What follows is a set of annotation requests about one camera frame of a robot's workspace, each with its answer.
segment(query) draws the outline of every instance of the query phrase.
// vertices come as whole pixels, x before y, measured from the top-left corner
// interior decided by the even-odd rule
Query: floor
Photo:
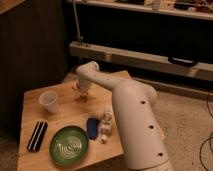
[[[64,81],[75,78],[76,76],[70,73]],[[213,103],[208,104],[213,112]],[[213,131],[213,117],[209,113],[206,100],[158,91],[158,101],[153,110],[166,135],[165,144],[174,169],[176,171],[204,171],[199,160],[199,151],[201,144]],[[0,138],[0,170],[16,170],[17,158],[17,143]],[[213,156],[208,142],[203,146],[202,160],[209,171],[213,171]],[[82,171],[99,170],[127,170],[124,157],[119,156],[82,169]]]

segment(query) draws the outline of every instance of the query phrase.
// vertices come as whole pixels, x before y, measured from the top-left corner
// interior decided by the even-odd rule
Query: black cabinet
[[[71,5],[65,8],[71,15]],[[85,43],[213,64],[212,19],[85,4],[77,4],[77,10]],[[72,30],[75,20],[70,18]]]
[[[59,83],[68,42],[58,0],[29,0],[0,15],[0,129],[18,138],[23,93]]]

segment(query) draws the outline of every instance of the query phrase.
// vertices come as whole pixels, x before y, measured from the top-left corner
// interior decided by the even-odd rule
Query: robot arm
[[[79,91],[94,82],[112,91],[112,106],[127,167],[130,170],[173,171],[152,111],[153,87],[99,72],[96,62],[77,68]]]

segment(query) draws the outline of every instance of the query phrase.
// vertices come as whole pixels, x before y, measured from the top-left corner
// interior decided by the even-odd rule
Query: cabinet
[[[0,15],[0,130],[18,139],[23,93],[56,84],[68,70],[58,0],[25,1]]]
[[[73,56],[213,83],[212,14],[105,1],[79,0],[76,7],[85,44],[78,46],[72,32]],[[65,8],[73,11],[72,3]]]

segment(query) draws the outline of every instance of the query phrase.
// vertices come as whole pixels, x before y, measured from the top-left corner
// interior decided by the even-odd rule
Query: gray carpet
[[[18,144],[5,137],[0,137],[0,170],[17,170]]]

